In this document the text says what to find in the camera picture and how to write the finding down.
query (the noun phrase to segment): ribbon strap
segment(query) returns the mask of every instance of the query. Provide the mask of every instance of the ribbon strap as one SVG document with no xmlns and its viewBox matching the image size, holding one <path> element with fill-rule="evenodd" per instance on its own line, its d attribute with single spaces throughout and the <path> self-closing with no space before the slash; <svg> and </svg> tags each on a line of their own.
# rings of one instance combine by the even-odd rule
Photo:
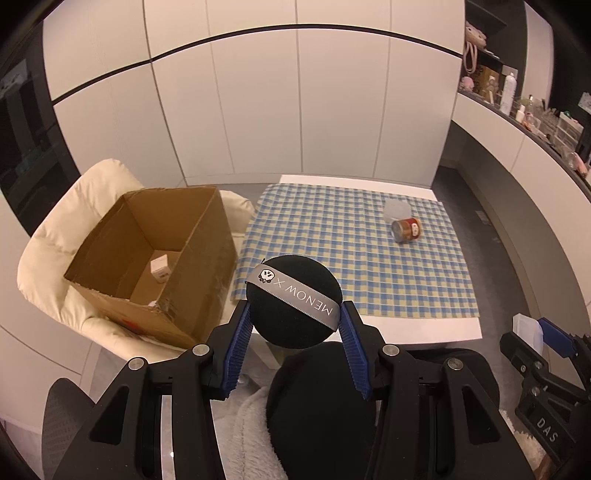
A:
<svg viewBox="0 0 591 480">
<path fill-rule="evenodd" d="M 269 265 L 257 265 L 246 279 L 267 293 L 291 305 L 333 332 L 339 327 L 339 305 L 326 295 Z"/>
</svg>

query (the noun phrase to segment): floor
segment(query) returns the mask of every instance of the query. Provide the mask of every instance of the floor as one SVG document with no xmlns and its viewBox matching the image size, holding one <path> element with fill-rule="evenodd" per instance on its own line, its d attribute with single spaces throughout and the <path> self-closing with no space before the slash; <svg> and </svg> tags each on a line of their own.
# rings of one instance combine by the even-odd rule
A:
<svg viewBox="0 0 591 480">
<path fill-rule="evenodd" d="M 220 189 L 232 190 L 248 198 L 253 204 L 256 204 L 266 187 L 267 184 L 219 185 Z M 522 429 L 521 423 L 513 414 L 521 392 L 521 376 L 501 355 L 498 343 L 501 335 L 511 330 L 514 314 L 528 314 L 517 275 L 496 230 L 488 222 L 482 206 L 459 173 L 452 168 L 440 167 L 433 183 L 433 191 L 443 202 L 462 246 L 478 301 L 483 334 L 481 340 L 450 346 L 471 348 L 484 355 L 499 382 L 501 408 L 509 413 L 517 429 Z M 92 400 L 97 401 L 100 398 L 124 365 L 125 362 L 122 359 L 106 350 L 101 351 L 90 387 Z M 221 442 L 229 434 L 227 422 L 223 419 L 231 418 L 237 411 L 242 397 L 253 392 L 254 388 L 268 384 L 273 375 L 273 372 L 266 369 L 252 353 L 247 355 L 243 371 L 248 371 L 249 376 L 242 379 L 230 400 L 224 403 L 216 402 L 212 407 L 214 417 L 220 426 L 218 439 Z M 163 405 L 163 416 L 169 416 L 170 399 L 165 398 Z M 166 429 L 166 423 L 163 423 L 162 430 L 164 443 L 168 442 L 168 445 L 163 443 L 162 447 L 163 478 L 169 479 L 173 478 L 171 470 L 173 467 L 170 454 L 165 455 L 167 448 L 170 447 L 170 429 Z M 25 460 L 40 478 L 43 478 L 40 435 L 19 429 L 9 423 L 6 424 L 6 428 Z"/>
</svg>

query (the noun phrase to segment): red and gold can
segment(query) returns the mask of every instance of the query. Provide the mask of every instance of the red and gold can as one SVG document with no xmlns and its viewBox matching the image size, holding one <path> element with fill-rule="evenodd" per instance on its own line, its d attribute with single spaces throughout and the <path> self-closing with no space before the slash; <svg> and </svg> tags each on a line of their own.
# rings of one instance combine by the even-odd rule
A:
<svg viewBox="0 0 591 480">
<path fill-rule="evenodd" d="M 406 218 L 392 222 L 392 234 L 399 244 L 409 240 L 416 240 L 421 236 L 422 231 L 421 222 L 416 218 Z"/>
</svg>

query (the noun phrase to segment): white small box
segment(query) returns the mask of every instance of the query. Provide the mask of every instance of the white small box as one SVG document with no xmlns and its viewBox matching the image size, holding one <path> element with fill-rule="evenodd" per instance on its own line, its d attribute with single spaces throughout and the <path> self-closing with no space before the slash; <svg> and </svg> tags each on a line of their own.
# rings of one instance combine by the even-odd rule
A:
<svg viewBox="0 0 591 480">
<path fill-rule="evenodd" d="M 158 283 L 164 283 L 170 276 L 170 267 L 168 266 L 168 255 L 154 258 L 150 262 L 150 273 Z"/>
</svg>

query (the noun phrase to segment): blue and yellow checkered cloth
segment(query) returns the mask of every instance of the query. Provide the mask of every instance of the blue and yellow checkered cloth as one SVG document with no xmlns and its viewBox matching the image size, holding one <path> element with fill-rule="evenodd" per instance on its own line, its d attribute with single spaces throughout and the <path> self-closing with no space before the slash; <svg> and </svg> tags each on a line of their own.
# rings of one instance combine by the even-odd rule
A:
<svg viewBox="0 0 591 480">
<path fill-rule="evenodd" d="M 408 202 L 423 234 L 397 244 L 382 212 L 386 199 Z M 304 255 L 327 267 L 360 314 L 478 317 L 470 274 L 440 202 L 404 195 L 301 184 L 270 185 L 246 231 L 233 298 L 263 259 Z"/>
</svg>

